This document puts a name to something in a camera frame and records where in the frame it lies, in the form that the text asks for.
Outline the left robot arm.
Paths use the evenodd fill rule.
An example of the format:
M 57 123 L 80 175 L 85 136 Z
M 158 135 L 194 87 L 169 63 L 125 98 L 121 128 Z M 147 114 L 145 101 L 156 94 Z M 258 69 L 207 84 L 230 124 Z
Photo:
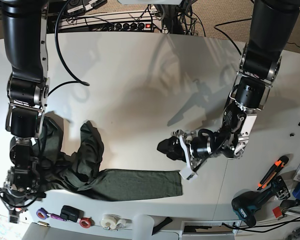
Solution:
M 203 163 L 223 155 L 241 157 L 278 75 L 282 51 L 300 14 L 300 0 L 256 0 L 249 40 L 241 52 L 239 69 L 224 106 L 221 127 L 174 131 L 157 150 L 171 160 L 185 162 L 180 176 L 192 181 Z

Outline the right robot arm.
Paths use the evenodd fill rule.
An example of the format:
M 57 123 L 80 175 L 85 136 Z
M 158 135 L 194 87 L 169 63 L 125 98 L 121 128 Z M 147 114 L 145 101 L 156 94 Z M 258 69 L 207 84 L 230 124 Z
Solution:
M 0 0 L 5 53 L 12 72 L 7 82 L 8 113 L 5 129 L 12 134 L 7 172 L 0 200 L 8 220 L 45 197 L 41 187 L 42 147 L 38 140 L 50 88 L 46 46 L 49 3 L 46 0 Z

